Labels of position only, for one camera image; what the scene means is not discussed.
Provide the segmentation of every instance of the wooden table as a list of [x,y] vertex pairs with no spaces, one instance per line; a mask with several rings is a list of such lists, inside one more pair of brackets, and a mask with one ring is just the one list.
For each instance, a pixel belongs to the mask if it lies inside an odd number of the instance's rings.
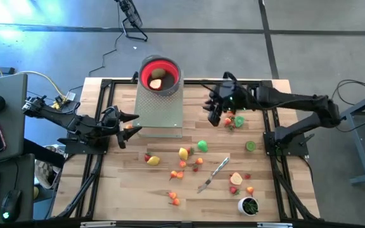
[[[272,83],[281,92],[291,92],[288,80],[273,80]],[[101,78],[86,78],[78,114],[94,116],[100,84]],[[101,170],[94,220],[279,221],[271,164],[265,154],[262,139],[262,112],[240,112],[245,117],[245,123],[234,132],[225,129],[223,121],[219,127],[213,127],[207,120],[208,113],[202,110],[208,92],[200,85],[184,86],[182,139],[135,135],[127,142],[126,149],[118,147],[115,137],[111,139]],[[122,111],[134,113],[135,99],[136,85],[116,85],[114,105]],[[278,113],[283,126],[297,121],[294,110],[279,108]],[[208,142],[208,153],[198,152],[188,160],[188,163],[193,163],[202,157],[204,163],[200,171],[193,172],[187,167],[183,180],[169,181],[171,170],[181,170],[179,148],[196,147],[200,140]],[[254,141],[257,149],[251,153],[246,152],[247,141]],[[143,156],[147,151],[161,158],[158,166],[151,167],[144,162]],[[208,188],[197,194],[198,186],[207,180],[226,157],[230,157],[230,162],[214,177]],[[53,215],[62,212],[80,188],[85,160],[85,155],[76,155],[66,162]],[[288,166],[294,191],[311,213],[318,217],[307,165],[298,157],[288,157]],[[245,173],[252,175],[250,180],[243,181],[241,193],[237,196],[229,192],[228,179],[233,172],[239,172],[242,176]],[[260,212],[253,217],[241,215],[237,209],[238,201],[248,196],[245,191],[248,186],[254,187],[253,195],[260,203]],[[169,204],[171,199],[167,192],[170,191],[177,193],[181,200],[180,206]],[[290,214],[286,194],[283,194],[283,199],[286,212]],[[89,193],[86,194],[84,212],[88,201]]]

